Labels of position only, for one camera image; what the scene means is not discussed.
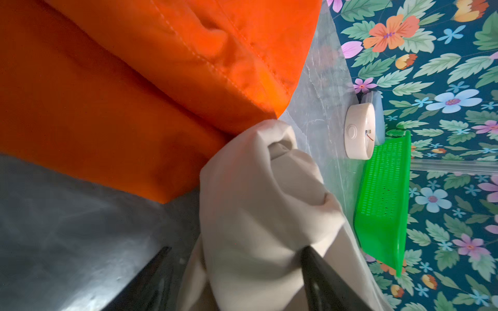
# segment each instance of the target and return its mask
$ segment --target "gray floor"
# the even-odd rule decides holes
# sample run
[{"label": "gray floor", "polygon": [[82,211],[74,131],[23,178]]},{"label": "gray floor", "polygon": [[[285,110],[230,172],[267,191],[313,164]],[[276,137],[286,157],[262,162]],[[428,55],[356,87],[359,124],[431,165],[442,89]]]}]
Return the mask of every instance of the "gray floor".
[{"label": "gray floor", "polygon": [[[358,101],[324,5],[299,87],[282,119],[351,221],[363,169],[344,152]],[[199,234],[198,192],[160,205],[0,155],[0,310],[104,307],[162,246],[172,247],[168,310]]]}]

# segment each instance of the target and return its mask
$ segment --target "orange jacket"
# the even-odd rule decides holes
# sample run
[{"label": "orange jacket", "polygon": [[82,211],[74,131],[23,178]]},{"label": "orange jacket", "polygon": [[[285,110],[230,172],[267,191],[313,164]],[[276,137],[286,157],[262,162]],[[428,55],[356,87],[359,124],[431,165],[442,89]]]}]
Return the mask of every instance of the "orange jacket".
[{"label": "orange jacket", "polygon": [[319,0],[0,0],[0,152],[167,202],[297,87]]}]

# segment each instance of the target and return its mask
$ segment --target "white cloth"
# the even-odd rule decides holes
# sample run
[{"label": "white cloth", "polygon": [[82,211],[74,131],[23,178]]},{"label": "white cloth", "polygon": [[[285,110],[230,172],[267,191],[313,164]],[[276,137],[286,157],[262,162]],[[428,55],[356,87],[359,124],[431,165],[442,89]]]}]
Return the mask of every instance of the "white cloth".
[{"label": "white cloth", "polygon": [[267,120],[234,138],[201,171],[201,236],[179,311],[307,310],[299,250],[312,245],[375,311],[384,300],[313,159],[292,128]]}]

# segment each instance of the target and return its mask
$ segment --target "green tray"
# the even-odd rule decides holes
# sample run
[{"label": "green tray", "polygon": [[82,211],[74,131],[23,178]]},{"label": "green tray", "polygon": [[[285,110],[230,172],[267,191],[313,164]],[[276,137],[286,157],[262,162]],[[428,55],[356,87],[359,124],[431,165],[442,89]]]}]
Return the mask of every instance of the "green tray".
[{"label": "green tray", "polygon": [[365,165],[355,210],[355,231],[365,253],[401,275],[403,268],[411,134],[387,139],[376,146]]}]

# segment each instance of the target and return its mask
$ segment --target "floral wallpaper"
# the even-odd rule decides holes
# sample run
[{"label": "floral wallpaper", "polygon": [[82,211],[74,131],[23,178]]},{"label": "floral wallpaper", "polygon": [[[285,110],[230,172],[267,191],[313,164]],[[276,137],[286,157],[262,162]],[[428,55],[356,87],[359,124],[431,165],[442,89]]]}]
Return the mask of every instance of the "floral wallpaper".
[{"label": "floral wallpaper", "polygon": [[[412,157],[498,161],[498,0],[328,0],[352,87]],[[498,176],[411,173],[405,262],[367,256],[401,311],[498,311]]]}]

